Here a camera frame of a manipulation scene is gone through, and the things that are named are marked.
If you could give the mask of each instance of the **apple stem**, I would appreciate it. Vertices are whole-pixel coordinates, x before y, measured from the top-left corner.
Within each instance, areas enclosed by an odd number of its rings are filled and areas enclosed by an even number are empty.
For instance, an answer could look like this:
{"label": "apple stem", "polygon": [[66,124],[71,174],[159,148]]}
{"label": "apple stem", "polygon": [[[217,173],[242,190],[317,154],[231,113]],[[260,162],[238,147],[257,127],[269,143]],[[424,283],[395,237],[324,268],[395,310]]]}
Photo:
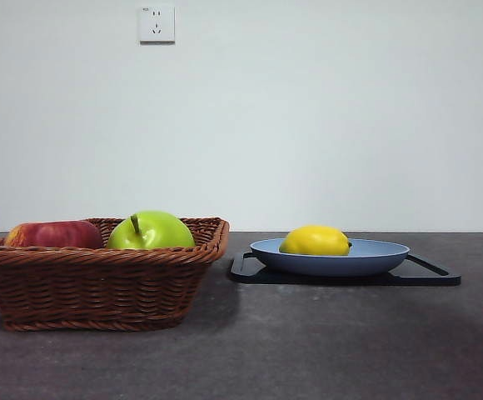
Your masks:
{"label": "apple stem", "polygon": [[138,235],[140,233],[140,226],[138,225],[138,216],[136,214],[131,215],[131,223],[134,227],[134,232]]}

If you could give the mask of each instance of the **yellow lemon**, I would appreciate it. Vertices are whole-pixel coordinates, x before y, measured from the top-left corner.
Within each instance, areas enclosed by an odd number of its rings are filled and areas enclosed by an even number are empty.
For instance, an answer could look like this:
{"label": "yellow lemon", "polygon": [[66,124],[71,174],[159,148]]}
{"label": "yellow lemon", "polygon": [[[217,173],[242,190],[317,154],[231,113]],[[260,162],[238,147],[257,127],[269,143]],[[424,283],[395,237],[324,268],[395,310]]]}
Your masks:
{"label": "yellow lemon", "polygon": [[349,239],[339,229],[323,225],[306,225],[289,232],[279,251],[315,256],[346,256],[349,254],[349,247]]}

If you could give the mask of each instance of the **electrical outlet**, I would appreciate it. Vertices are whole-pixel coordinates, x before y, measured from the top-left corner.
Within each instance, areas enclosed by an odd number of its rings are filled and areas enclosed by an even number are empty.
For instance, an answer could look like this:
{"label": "electrical outlet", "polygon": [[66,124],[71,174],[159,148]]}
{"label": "electrical outlet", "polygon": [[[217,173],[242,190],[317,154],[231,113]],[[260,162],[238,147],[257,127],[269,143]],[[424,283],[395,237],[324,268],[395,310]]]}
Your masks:
{"label": "electrical outlet", "polygon": [[169,4],[141,7],[138,10],[140,43],[175,42],[175,7]]}

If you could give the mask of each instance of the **table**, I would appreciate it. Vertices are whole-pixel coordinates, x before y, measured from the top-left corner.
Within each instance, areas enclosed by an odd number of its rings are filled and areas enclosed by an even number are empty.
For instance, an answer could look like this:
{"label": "table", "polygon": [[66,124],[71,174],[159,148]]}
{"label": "table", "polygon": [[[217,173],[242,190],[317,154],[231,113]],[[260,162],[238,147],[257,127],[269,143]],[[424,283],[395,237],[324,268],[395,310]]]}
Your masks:
{"label": "table", "polygon": [[246,285],[231,232],[181,325],[154,332],[8,332],[0,399],[483,400],[483,233],[350,232],[455,270],[456,287]]}

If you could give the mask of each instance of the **plate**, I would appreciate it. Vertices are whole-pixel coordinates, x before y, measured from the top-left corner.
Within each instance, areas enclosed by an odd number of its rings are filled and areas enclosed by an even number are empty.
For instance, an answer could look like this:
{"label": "plate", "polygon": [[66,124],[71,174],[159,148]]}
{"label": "plate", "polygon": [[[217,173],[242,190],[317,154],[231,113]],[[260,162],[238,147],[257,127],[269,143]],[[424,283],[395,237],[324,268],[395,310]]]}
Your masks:
{"label": "plate", "polygon": [[320,277],[364,277],[385,273],[401,264],[410,251],[398,243],[349,239],[352,246],[346,256],[312,256],[279,252],[283,240],[283,237],[260,240],[251,243],[251,250],[271,269]]}

